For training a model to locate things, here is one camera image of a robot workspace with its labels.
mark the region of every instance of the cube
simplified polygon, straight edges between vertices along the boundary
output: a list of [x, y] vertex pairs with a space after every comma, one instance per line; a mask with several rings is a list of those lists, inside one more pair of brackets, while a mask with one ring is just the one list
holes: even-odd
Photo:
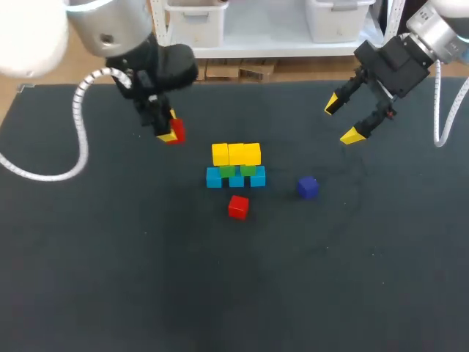
[[251, 187], [265, 187], [265, 168], [256, 166], [256, 175], [251, 176]]
[[256, 176], [256, 167], [255, 166], [246, 166], [246, 165], [241, 165], [241, 175], [246, 177], [246, 176]]
[[221, 178], [228, 178], [236, 176], [236, 166], [220, 166]]
[[244, 144], [228, 144], [229, 164], [244, 165]]
[[228, 205], [228, 215], [232, 218], [245, 220], [249, 211], [249, 199], [233, 196]]
[[234, 177], [229, 178], [229, 186], [231, 188], [242, 188], [244, 187], [244, 177], [241, 175], [240, 168], [236, 168]]
[[185, 142], [185, 128], [184, 123], [180, 119], [172, 119], [169, 121], [171, 125], [171, 131], [176, 134], [177, 140], [169, 141], [167, 144], [181, 144]]
[[213, 166], [229, 165], [228, 144], [212, 144]]
[[261, 145], [259, 143], [244, 144], [244, 164], [261, 164]]
[[206, 181], [208, 188], [222, 188], [223, 182], [218, 167], [207, 167]]
[[312, 199], [318, 196], [320, 185], [314, 177], [304, 177], [298, 181], [297, 190], [304, 199]]

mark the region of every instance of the white cable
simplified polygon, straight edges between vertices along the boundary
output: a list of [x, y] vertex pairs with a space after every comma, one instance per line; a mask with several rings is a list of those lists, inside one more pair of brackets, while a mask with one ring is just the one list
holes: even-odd
[[61, 175], [37, 175], [31, 172], [20, 169], [19, 167], [10, 163], [3, 154], [0, 153], [0, 164], [5, 166], [11, 172], [24, 177], [30, 180], [42, 181], [42, 182], [57, 182], [69, 180], [72, 177], [78, 175], [83, 171], [89, 156], [88, 148], [88, 138], [86, 137], [86, 130], [83, 122], [83, 117], [81, 115], [81, 105], [83, 103], [83, 98], [85, 96], [88, 88], [95, 82], [95, 80], [101, 76], [113, 76], [124, 85], [127, 89], [132, 87], [132, 81], [123, 73], [122, 71], [116, 70], [114, 68], [103, 68], [101, 70], [96, 70], [87, 76], [77, 87], [75, 95], [73, 96], [73, 122], [75, 123], [76, 132], [78, 135], [78, 147], [79, 147], [79, 157], [78, 162], [68, 172], [65, 172]]
[[446, 119], [445, 128], [440, 138], [440, 95], [441, 95], [441, 63], [436, 61], [436, 78], [435, 78], [435, 114], [434, 114], [434, 128], [433, 128], [433, 140], [437, 147], [442, 147], [448, 140], [449, 132], [453, 126], [454, 118], [456, 117], [457, 111], [461, 106], [466, 94], [469, 91], [469, 78], [462, 85], [456, 99], [454, 99], [453, 106]]

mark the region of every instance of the shelf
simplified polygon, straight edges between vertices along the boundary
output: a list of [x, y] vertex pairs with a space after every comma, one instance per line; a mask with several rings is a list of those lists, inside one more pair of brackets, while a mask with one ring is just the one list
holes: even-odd
[[[304, 0], [230, 0], [225, 19], [224, 44], [194, 48], [199, 59], [345, 56], [369, 40], [383, 44], [383, 33], [369, 13], [360, 39], [351, 43], [319, 44], [311, 41]], [[169, 24], [170, 43], [187, 43], [184, 34]]]

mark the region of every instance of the blue block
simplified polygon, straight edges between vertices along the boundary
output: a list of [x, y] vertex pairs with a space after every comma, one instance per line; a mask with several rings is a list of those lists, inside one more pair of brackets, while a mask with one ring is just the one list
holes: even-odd
[[256, 176], [251, 176], [251, 187], [265, 187], [265, 167], [256, 166]]
[[320, 193], [320, 185], [314, 177], [305, 177], [298, 181], [298, 193], [304, 199], [311, 199], [318, 196]]
[[232, 188], [244, 187], [244, 177], [241, 175], [239, 166], [236, 166], [234, 177], [229, 178], [229, 186]]
[[220, 169], [218, 167], [207, 167], [206, 181], [208, 188], [221, 188], [223, 182], [220, 176]]

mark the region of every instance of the wooden floor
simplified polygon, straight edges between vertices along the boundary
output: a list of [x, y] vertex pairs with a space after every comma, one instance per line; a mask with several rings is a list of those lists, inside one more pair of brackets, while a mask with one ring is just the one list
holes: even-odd
[[[91, 71], [103, 66], [103, 59], [88, 54], [76, 33], [71, 31], [67, 54], [61, 65], [46, 77], [34, 80], [18, 80], [0, 76], [0, 123], [4, 119], [17, 87], [30, 84], [76, 84]], [[271, 81], [310, 81], [348, 79], [357, 67], [354, 57], [297, 58], [281, 60]], [[469, 66], [455, 63], [443, 68], [445, 76], [469, 76]], [[111, 83], [102, 78], [99, 83]]]

